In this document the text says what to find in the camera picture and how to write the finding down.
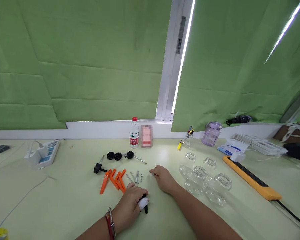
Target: white bandage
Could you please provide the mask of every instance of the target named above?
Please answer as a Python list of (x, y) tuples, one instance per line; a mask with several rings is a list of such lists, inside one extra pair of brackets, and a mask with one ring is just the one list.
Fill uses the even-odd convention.
[(140, 208), (140, 211), (142, 209), (144, 209), (145, 206), (147, 206), (149, 203), (149, 199), (148, 198), (142, 198), (139, 202), (138, 202), (138, 206)]

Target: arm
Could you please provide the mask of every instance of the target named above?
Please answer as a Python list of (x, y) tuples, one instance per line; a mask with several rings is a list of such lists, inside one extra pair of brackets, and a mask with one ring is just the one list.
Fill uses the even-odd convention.
[[(138, 217), (141, 211), (138, 202), (144, 194), (148, 195), (148, 191), (135, 186), (134, 183), (130, 183), (127, 186), (121, 200), (112, 210), (112, 220), (117, 235), (124, 229), (130, 227)], [(108, 223), (104, 216), (82, 233), (76, 240), (93, 239), (110, 240)]]
[(222, 218), (177, 184), (167, 169), (157, 165), (150, 173), (154, 173), (160, 189), (177, 202), (197, 239), (241, 239)]

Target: green window blind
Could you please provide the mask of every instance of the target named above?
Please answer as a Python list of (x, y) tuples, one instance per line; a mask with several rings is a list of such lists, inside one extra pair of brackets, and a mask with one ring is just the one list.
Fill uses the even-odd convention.
[(63, 129), (16, 1), (0, 1), (0, 129)]
[(0, 1), (0, 129), (153, 119), (171, 0)]
[(236, 113), (279, 122), (300, 91), (299, 1), (196, 1), (172, 131), (197, 131)]
[(171, 0), (19, 2), (59, 121), (155, 118)]

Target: bottle label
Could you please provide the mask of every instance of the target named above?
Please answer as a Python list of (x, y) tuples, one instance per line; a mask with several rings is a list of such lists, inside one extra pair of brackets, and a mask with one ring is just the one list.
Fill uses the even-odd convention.
[(137, 145), (139, 142), (139, 133), (130, 133), (130, 144)]

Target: bracelet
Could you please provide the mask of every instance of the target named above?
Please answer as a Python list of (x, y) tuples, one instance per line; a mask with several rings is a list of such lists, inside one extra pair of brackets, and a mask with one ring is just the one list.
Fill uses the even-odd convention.
[(110, 239), (114, 240), (116, 237), (116, 229), (114, 228), (114, 222), (112, 221), (112, 213), (111, 213), (111, 208), (109, 207), (109, 210), (105, 214), (105, 218), (108, 223), (108, 229), (109, 229), (109, 234), (110, 234)]

